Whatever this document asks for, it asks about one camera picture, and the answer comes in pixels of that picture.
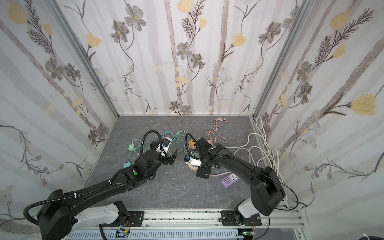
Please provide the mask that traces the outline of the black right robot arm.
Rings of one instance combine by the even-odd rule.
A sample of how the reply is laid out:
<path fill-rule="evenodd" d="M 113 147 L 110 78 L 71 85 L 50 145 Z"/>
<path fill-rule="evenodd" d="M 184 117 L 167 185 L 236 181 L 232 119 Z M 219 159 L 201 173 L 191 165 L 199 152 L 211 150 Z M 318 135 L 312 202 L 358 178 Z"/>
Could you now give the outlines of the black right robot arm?
<path fill-rule="evenodd" d="M 202 162 L 197 170 L 198 178 L 208 179 L 212 166 L 217 165 L 249 185 L 251 197 L 234 208 L 235 223 L 244 226 L 259 214 L 268 217 L 285 198 L 283 185 L 272 168 L 250 164 L 231 154 L 223 145 L 212 146 L 204 138 L 197 140 L 196 147 Z"/>

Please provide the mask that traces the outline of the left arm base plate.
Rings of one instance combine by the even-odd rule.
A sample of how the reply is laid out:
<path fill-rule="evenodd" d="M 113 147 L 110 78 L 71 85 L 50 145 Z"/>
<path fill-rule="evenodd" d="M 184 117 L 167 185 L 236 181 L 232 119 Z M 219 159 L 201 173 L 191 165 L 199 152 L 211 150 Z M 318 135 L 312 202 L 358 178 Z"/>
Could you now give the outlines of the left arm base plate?
<path fill-rule="evenodd" d="M 123 223 L 119 224 L 121 228 L 132 228 L 142 226 L 144 220 L 144 211 L 129 211 L 123 218 Z"/>

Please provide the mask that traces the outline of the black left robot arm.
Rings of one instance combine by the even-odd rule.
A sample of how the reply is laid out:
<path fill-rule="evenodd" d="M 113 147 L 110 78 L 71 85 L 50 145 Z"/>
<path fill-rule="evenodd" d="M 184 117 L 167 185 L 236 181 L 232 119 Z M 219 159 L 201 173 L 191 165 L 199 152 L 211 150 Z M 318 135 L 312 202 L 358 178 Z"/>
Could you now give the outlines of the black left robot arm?
<path fill-rule="evenodd" d="M 79 216 L 91 206 L 124 192 L 129 192 L 153 180 L 161 165 L 172 165 L 177 153 L 147 150 L 133 165 L 118 170 L 105 181 L 85 189 L 64 193 L 56 190 L 48 199 L 28 205 L 23 215 L 27 221 L 39 226 L 44 240 L 61 240 L 80 223 Z"/>

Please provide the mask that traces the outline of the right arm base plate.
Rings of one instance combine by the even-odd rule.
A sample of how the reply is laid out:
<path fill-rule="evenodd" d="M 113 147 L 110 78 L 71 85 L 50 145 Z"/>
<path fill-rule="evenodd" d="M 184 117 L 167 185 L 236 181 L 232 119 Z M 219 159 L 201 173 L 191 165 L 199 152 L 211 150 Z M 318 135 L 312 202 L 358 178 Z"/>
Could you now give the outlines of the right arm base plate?
<path fill-rule="evenodd" d="M 262 225 L 260 214 L 244 218 L 234 210 L 221 211 L 219 222 L 222 223 L 223 227 L 259 227 Z"/>

